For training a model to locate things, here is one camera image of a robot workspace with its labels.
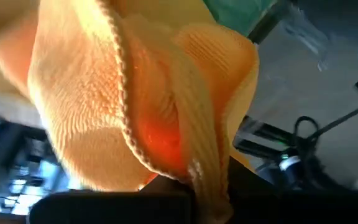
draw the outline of gray floor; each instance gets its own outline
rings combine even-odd
[[[358,44],[337,38],[328,69],[320,72],[318,57],[278,26],[260,45],[259,55],[260,81],[251,116],[292,132],[299,116],[324,126],[358,107]],[[311,131],[302,129],[305,135]],[[328,174],[352,185],[358,179],[358,116],[324,134],[318,156]]]

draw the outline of floor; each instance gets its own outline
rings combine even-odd
[[[336,38],[328,69],[318,57],[277,26],[259,46],[260,78],[249,115],[292,132],[299,116],[324,126],[358,107],[358,44]],[[302,127],[305,136],[313,130]],[[318,157],[344,185],[358,180],[358,115],[321,137]]]

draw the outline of green surface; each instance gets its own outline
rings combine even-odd
[[[204,0],[216,21],[248,36],[277,0]]]

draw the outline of yellow knit fabric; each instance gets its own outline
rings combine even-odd
[[[203,221],[225,222],[231,141],[256,87],[252,43],[195,0],[41,0],[34,15],[0,34],[0,69],[68,171],[120,191],[166,175],[194,188]],[[31,49],[18,68],[15,42]]]

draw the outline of ribbed knit texture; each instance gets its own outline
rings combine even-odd
[[[194,188],[202,222],[224,223],[231,141],[255,91],[256,49],[215,24],[201,1],[148,3],[42,0],[35,39],[22,43],[32,48],[20,58],[28,78],[25,63],[9,69],[4,51],[31,31],[23,22],[0,35],[1,70],[29,95],[57,156],[84,184],[137,190],[156,172]]]

